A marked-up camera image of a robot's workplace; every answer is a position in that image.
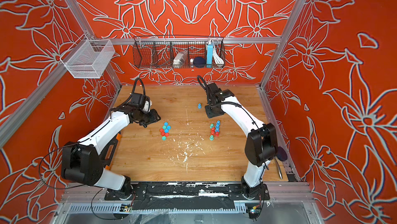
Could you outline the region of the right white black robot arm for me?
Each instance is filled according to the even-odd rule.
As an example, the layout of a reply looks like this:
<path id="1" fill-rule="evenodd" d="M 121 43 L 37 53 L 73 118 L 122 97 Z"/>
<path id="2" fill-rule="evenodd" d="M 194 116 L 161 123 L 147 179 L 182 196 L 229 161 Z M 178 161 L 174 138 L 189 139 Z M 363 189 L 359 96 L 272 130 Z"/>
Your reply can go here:
<path id="1" fill-rule="evenodd" d="M 202 76 L 197 76 L 197 81 L 206 93 L 207 117 L 229 115 L 247 138 L 245 155 L 248 167 L 242 177 L 242 193 L 245 198 L 252 199 L 263 187 L 265 170 L 278 152 L 276 128 L 251 114 L 230 90 L 222 90 L 215 83 L 208 84 Z"/>

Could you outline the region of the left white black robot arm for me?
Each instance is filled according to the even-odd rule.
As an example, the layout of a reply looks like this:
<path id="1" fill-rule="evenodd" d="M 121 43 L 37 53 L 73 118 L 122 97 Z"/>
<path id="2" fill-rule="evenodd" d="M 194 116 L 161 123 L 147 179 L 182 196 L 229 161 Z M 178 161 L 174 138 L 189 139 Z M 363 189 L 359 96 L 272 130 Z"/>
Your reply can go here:
<path id="1" fill-rule="evenodd" d="M 111 189 L 123 197 L 132 195 L 131 179 L 105 168 L 100 155 L 111 140 L 130 124 L 143 128 L 161 120 L 152 109 L 141 78 L 136 78 L 133 89 L 122 104 L 111 109 L 110 116 L 92 132 L 77 142 L 68 142 L 62 148 L 63 179 L 87 186 Z"/>

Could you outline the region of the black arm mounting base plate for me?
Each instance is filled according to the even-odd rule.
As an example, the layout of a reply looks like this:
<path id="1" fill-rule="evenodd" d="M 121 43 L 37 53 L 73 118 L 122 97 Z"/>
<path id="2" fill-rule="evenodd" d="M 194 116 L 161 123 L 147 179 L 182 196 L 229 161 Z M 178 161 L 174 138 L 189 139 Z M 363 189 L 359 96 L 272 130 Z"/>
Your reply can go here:
<path id="1" fill-rule="evenodd" d="M 241 183 L 233 182 L 140 182 L 132 183 L 132 194 L 122 197 L 108 189 L 106 201 L 128 203 L 143 211 L 235 211 L 246 212 L 270 200 L 265 184 L 251 195 Z"/>

